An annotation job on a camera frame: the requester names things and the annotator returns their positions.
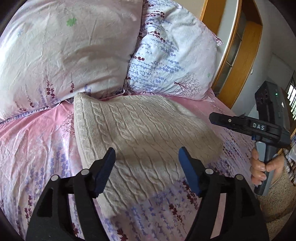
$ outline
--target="person's sleeve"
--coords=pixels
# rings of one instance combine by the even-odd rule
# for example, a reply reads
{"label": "person's sleeve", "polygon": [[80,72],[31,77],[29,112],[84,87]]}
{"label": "person's sleeve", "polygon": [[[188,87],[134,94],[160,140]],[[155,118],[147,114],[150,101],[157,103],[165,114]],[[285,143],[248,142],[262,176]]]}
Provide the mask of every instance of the person's sleeve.
{"label": "person's sleeve", "polygon": [[270,240],[272,240],[288,221],[296,206],[296,187],[287,172],[270,187],[267,196],[258,196],[266,221]]}

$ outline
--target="green leaf print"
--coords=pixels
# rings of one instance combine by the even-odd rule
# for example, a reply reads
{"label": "green leaf print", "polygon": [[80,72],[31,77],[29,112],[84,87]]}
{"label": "green leaf print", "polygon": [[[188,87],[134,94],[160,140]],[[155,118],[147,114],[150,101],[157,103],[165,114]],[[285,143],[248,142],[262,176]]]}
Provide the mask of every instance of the green leaf print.
{"label": "green leaf print", "polygon": [[76,18],[69,18],[69,20],[67,21],[67,26],[72,27],[73,25],[75,25],[77,22]]}

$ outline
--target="pink floral bed sheet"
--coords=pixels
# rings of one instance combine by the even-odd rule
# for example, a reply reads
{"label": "pink floral bed sheet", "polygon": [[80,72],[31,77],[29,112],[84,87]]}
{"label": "pink floral bed sheet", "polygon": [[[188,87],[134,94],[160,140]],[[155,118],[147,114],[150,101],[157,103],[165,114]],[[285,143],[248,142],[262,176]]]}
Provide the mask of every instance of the pink floral bed sheet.
{"label": "pink floral bed sheet", "polygon": [[[249,156],[251,138],[210,124],[211,112],[234,115],[208,91],[208,98],[194,101],[170,97],[203,119],[224,142],[223,153],[209,167],[226,176],[241,173],[252,186]],[[62,102],[53,109],[0,125],[0,201],[1,209],[21,237],[38,198],[53,174],[69,177],[81,169],[74,126],[73,105]],[[74,204],[73,195],[69,201]],[[145,202],[130,207],[111,219],[97,211],[110,240],[183,241],[199,208],[200,199],[186,179]],[[73,233],[83,238],[75,205],[70,205]],[[223,215],[218,215],[221,222]]]}

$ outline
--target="device handle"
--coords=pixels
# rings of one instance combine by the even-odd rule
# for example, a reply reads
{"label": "device handle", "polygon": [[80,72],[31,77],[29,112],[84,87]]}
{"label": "device handle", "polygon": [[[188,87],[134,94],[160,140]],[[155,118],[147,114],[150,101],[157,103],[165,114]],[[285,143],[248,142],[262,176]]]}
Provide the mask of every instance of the device handle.
{"label": "device handle", "polygon": [[[272,158],[277,154],[277,148],[274,146],[266,145],[263,142],[255,142],[255,148],[259,154],[259,161],[264,162],[267,164]],[[271,172],[264,172],[266,175],[266,180],[262,181],[262,184],[258,187],[255,187],[254,193],[259,196],[266,196],[268,194],[272,178],[274,176],[274,170]]]}

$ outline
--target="pillow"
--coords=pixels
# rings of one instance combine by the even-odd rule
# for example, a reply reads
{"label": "pillow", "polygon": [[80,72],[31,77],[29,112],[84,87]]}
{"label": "pillow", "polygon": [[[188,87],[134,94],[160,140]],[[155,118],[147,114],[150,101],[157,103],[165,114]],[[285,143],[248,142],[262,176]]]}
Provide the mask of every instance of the pillow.
{"label": "pillow", "polygon": [[100,101],[74,97],[74,129],[82,167],[90,168],[109,147],[116,162],[99,201],[106,218],[164,191],[184,178],[178,160],[185,146],[205,166],[217,161],[222,141],[180,104],[162,96],[119,96]]}
{"label": "pillow", "polygon": [[221,40],[174,1],[146,1],[143,12],[127,76],[132,92],[203,99]]}
{"label": "pillow", "polygon": [[125,92],[141,0],[29,0],[0,37],[0,121],[85,92]]}

